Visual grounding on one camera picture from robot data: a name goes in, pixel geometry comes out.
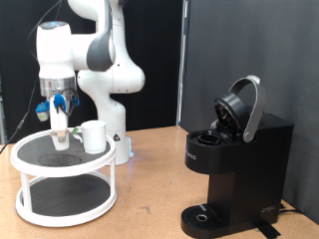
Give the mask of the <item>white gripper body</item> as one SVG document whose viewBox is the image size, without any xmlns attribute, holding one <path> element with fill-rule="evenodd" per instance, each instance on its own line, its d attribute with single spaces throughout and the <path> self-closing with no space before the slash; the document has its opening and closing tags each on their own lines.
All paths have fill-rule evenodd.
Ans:
<svg viewBox="0 0 319 239">
<path fill-rule="evenodd" d="M 68 114 L 64 96 L 50 98 L 50 124 L 53 131 L 65 131 L 67 129 Z"/>
</svg>

